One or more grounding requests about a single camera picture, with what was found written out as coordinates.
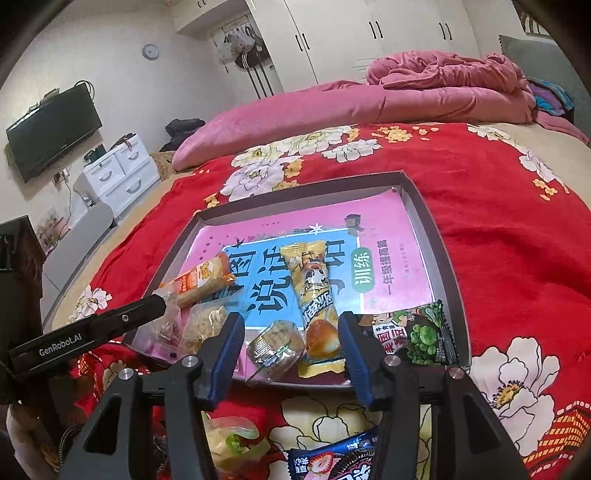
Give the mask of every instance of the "pink comforter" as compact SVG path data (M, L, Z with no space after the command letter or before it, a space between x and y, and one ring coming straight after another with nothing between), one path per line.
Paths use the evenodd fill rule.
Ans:
M218 115L174 155L183 170L257 145L351 124L532 121L534 96L503 55L486 60L439 51L372 62L369 85L339 81L266 98Z

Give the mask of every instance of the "electrical outlet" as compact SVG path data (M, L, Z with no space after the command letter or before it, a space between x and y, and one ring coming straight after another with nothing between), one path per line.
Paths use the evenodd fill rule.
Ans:
M56 174L54 174L53 183L56 187L63 181L66 181L66 179L64 178L64 174L62 172L59 171Z

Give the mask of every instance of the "television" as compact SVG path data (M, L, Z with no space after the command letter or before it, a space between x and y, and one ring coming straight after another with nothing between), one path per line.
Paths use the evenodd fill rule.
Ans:
M84 83L50 97L6 130L14 167L26 183L100 127Z

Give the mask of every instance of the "white wardrobe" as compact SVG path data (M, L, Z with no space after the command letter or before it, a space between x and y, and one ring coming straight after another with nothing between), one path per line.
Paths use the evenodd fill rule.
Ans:
M246 0L286 92L365 82L369 63L407 50L479 57L462 0Z

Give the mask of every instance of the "orange snack package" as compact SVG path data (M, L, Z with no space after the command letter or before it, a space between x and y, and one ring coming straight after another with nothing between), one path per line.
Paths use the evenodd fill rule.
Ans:
M228 256L222 252L175 278L171 283L179 283L177 305L183 309L195 305L235 281L236 277L230 273Z

